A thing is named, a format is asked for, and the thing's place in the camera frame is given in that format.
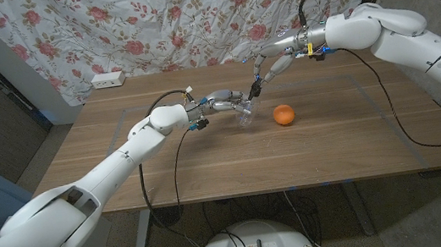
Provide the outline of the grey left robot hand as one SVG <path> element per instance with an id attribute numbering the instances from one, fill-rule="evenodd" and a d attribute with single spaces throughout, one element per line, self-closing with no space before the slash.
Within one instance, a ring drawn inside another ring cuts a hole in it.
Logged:
<path id="1" fill-rule="evenodd" d="M 185 107 L 189 121 L 197 121 L 207 115 L 234 110 L 243 115 L 252 113 L 252 105 L 241 91 L 219 90 L 204 96 L 200 101 Z"/>

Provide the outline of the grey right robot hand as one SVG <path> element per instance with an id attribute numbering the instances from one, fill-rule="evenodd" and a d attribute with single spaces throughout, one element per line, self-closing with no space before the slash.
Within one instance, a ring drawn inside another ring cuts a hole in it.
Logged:
<path id="1" fill-rule="evenodd" d="M 273 77 L 284 72 L 297 56 L 321 56 L 326 43 L 326 24 L 288 29 L 279 32 L 260 47 L 253 65 L 253 76 L 256 82 L 267 83 Z M 276 57 L 282 53 L 264 78 L 261 77 L 261 65 L 265 58 Z"/>

